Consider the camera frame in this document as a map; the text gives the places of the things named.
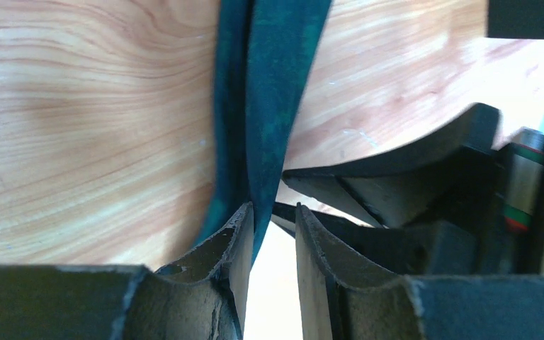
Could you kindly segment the dark green tie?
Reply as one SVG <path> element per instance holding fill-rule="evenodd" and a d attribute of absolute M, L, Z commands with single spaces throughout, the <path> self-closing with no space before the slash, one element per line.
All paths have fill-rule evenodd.
<path fill-rule="evenodd" d="M 215 185 L 199 242 L 250 202 L 254 250 L 261 248 L 330 7 L 312 0 L 221 2 L 212 88 Z"/>

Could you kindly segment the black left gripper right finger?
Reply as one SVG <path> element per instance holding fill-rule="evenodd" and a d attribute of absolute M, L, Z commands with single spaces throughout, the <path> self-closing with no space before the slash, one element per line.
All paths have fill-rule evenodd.
<path fill-rule="evenodd" d="M 544 276 L 399 275 L 295 217 L 304 339 L 544 339 Z"/>

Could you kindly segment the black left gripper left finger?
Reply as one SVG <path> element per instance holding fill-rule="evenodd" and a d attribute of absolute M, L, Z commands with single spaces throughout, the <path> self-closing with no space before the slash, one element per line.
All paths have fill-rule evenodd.
<path fill-rule="evenodd" d="M 176 261 L 0 265 L 0 339 L 241 339 L 253 209 Z"/>

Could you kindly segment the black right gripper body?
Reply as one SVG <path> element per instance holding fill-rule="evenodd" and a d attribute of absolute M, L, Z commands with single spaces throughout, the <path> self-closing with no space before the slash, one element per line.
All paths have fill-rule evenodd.
<path fill-rule="evenodd" d="M 409 223 L 415 274 L 537 273 L 544 250 L 544 134 L 522 129 L 501 149 L 467 145 L 410 172 L 422 211 Z"/>

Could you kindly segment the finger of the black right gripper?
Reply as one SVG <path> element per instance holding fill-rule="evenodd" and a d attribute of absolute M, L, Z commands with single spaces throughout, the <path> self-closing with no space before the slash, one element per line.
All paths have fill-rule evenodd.
<path fill-rule="evenodd" d="M 436 271 L 436 228 L 429 225 L 406 229 L 382 229 L 356 225 L 323 212 L 307 212 L 315 227 L 329 236 L 331 256 L 337 268 L 319 270 L 341 277 L 394 277 L 424 275 Z"/>
<path fill-rule="evenodd" d="M 396 149 L 331 166 L 289 169 L 283 182 L 359 220 L 404 227 L 486 169 L 500 119 L 474 103 L 448 124 Z"/>

